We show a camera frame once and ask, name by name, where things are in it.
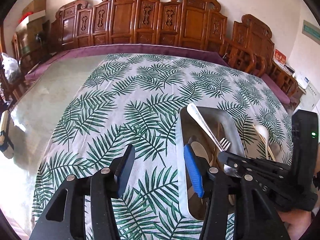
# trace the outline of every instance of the blue rubber pad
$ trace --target blue rubber pad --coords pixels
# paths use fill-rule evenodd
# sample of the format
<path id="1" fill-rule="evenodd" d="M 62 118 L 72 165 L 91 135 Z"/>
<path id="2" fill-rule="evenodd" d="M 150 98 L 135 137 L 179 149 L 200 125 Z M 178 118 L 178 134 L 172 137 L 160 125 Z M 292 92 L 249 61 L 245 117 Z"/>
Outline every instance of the blue rubber pad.
<path id="1" fill-rule="evenodd" d="M 183 156 L 187 166 L 191 183 L 193 185 L 193 189 L 198 194 L 199 198 L 202 198 L 204 195 L 204 190 L 202 187 L 202 176 L 196 165 L 196 162 L 195 162 L 196 155 L 193 152 L 190 144 L 186 144 L 184 146 Z"/>

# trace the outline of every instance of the plastic bag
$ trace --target plastic bag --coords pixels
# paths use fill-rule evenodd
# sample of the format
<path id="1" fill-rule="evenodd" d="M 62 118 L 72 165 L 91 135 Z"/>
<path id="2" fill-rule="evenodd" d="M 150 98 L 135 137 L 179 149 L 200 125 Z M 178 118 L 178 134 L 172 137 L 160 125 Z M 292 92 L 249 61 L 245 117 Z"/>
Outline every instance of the plastic bag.
<path id="1" fill-rule="evenodd" d="M 2 65 L 4 66 L 4 75 L 7 78 L 7 81 L 10 84 L 13 84 L 14 81 L 19 78 L 21 71 L 17 60 L 12 57 L 8 57 L 6 53 L 1 53 L 2 55 Z"/>

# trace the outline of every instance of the leaf pattern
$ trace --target leaf pattern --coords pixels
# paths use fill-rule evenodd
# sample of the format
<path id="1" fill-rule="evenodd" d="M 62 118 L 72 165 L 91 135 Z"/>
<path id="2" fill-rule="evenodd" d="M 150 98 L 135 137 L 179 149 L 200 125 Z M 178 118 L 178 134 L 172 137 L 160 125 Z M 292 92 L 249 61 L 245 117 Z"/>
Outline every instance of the leaf pattern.
<path id="1" fill-rule="evenodd" d="M 121 199 L 112 200 L 121 239 L 198 239 L 202 222 L 179 210 L 176 130 L 188 103 L 216 107 L 234 119 L 245 153 L 265 158 L 252 124 L 266 126 L 292 161 L 291 119 L 255 76 L 189 58 L 153 54 L 109 54 L 89 75 L 65 109 L 37 176 L 35 221 L 68 174 L 90 176 L 135 147 L 135 162 Z M 85 200 L 87 239 L 93 239 L 90 200 Z M 226 239 L 233 238 L 234 214 Z"/>

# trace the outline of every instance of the fork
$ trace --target fork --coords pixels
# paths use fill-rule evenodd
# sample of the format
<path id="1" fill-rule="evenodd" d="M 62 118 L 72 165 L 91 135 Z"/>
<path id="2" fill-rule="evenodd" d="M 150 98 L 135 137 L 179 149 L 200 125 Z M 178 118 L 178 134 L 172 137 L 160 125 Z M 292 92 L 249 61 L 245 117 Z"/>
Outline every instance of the fork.
<path id="1" fill-rule="evenodd" d="M 226 138 L 222 138 L 220 141 L 220 144 L 222 146 L 222 148 L 227 151 L 231 145 L 231 142 L 229 142 Z"/>

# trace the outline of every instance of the purple cushion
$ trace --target purple cushion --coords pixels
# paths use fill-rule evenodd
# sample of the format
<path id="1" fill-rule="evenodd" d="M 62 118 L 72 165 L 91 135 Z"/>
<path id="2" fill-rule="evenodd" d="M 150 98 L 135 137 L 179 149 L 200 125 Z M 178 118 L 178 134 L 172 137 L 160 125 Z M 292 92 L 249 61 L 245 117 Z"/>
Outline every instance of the purple cushion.
<path id="1" fill-rule="evenodd" d="M 277 84 L 267 75 L 263 74 L 261 79 L 267 84 L 271 91 L 276 95 L 281 104 L 289 105 L 290 98 L 277 86 Z"/>
<path id="2" fill-rule="evenodd" d="M 47 68 L 55 61 L 69 58 L 88 57 L 97 55 L 107 55 L 111 53 L 141 53 L 157 54 L 177 57 L 187 57 L 197 60 L 203 60 L 228 67 L 228 64 L 219 56 L 217 52 L 202 51 L 196 49 L 185 49 L 161 45 L 144 45 L 144 44 L 120 44 L 120 45 L 102 45 L 86 48 L 72 49 L 57 53 L 47 62 L 40 64 L 32 73 L 25 76 L 26 80 L 38 79 Z"/>

